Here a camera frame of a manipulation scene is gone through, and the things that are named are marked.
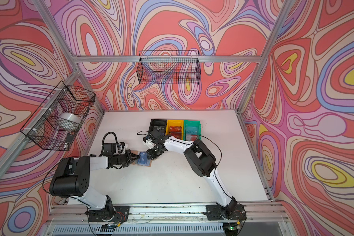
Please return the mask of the tan leather card holder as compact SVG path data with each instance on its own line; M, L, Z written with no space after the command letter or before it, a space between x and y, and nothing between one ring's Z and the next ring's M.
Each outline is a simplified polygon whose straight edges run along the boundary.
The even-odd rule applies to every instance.
M144 166L144 167L150 167L151 166L151 160L148 159L148 155L147 155L146 152L138 151L138 150L132 150L131 154L139 156L139 158L136 159L135 161L133 161L131 163L131 165Z

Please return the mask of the blue VIP credit card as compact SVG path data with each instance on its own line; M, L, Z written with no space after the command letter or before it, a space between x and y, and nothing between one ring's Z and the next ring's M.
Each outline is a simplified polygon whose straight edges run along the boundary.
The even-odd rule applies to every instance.
M148 155L146 152L140 152L140 158L138 159L138 165L149 166Z

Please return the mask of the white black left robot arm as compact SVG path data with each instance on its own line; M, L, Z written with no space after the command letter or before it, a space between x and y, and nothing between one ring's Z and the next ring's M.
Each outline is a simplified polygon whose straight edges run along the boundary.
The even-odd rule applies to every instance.
M90 184L93 170L123 169L140 158L138 153L127 149L121 154L107 152L99 156L89 155L69 157L61 160L56 168L49 186L52 196L73 198L92 211L114 213L109 196L98 192Z

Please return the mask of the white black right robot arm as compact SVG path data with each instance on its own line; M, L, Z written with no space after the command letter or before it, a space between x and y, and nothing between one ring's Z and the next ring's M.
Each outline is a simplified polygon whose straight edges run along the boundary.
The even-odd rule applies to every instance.
M184 155L193 172L204 178L217 195L221 213L227 218L233 214L238 202L224 186L217 172L216 158L202 140L184 141L171 135L158 138L148 135L143 138L143 143L149 148L147 158L150 160L157 159L167 151Z

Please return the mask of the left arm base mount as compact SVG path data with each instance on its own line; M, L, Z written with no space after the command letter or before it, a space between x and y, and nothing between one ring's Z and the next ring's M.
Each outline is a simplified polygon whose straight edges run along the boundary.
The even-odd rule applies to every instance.
M130 206L114 206L113 209L87 210L89 222L123 223L128 220Z

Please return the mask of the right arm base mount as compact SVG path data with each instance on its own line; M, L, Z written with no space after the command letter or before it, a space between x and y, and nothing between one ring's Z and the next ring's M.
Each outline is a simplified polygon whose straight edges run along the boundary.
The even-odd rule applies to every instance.
M206 205L206 211L203 215L207 217L209 221L219 221L219 220L236 220L244 221L247 219L247 214L244 206L241 204L235 205L233 209L226 209L218 204Z

